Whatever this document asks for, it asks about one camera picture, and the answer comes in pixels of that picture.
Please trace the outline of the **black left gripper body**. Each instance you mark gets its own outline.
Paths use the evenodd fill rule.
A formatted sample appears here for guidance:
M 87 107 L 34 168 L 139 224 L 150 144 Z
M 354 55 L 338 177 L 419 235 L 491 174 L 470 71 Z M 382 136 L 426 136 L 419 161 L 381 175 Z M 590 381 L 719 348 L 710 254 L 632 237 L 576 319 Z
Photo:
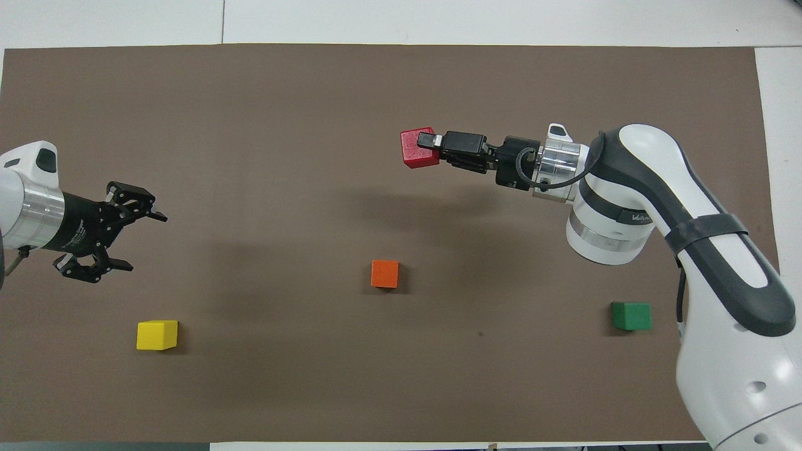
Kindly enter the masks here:
M 54 251 L 86 257 L 108 254 L 108 222 L 117 218 L 117 206 L 63 192 L 64 213 L 53 237 Z

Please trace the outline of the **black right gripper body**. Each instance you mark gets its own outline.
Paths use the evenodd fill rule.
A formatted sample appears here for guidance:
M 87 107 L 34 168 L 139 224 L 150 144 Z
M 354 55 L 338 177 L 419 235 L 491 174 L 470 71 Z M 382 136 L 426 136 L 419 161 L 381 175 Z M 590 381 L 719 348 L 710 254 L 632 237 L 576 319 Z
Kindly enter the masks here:
M 501 146 L 495 150 L 497 160 L 495 183 L 501 187 L 511 189 L 532 189 L 525 179 L 532 180 L 535 163 L 522 157 L 520 154 L 525 148 L 539 150 L 541 142 L 522 137 L 507 136 Z

